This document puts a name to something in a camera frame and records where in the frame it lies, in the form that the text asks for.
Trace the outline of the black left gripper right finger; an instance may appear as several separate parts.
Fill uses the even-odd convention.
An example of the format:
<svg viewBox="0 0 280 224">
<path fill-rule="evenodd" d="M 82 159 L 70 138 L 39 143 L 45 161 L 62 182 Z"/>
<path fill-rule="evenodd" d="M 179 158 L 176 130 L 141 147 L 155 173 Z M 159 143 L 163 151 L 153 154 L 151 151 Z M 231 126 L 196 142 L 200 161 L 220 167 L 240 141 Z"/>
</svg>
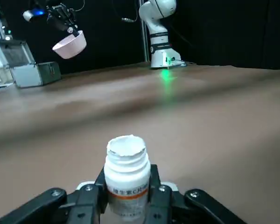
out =
<svg viewBox="0 0 280 224">
<path fill-rule="evenodd" d="M 219 201 L 201 189 L 181 194 L 162 184 L 158 167 L 151 165 L 147 224 L 245 224 Z"/>
</svg>

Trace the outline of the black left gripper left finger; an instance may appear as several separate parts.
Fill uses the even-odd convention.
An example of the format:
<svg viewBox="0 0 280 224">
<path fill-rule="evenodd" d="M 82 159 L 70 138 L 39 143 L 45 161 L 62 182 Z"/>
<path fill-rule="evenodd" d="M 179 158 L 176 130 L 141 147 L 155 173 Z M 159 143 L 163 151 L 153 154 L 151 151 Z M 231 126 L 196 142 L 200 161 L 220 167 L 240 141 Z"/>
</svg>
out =
<svg viewBox="0 0 280 224">
<path fill-rule="evenodd" d="M 107 187 L 101 170 L 94 183 L 70 194 L 50 188 L 0 218 L 0 224 L 99 224 L 107 206 Z"/>
</svg>

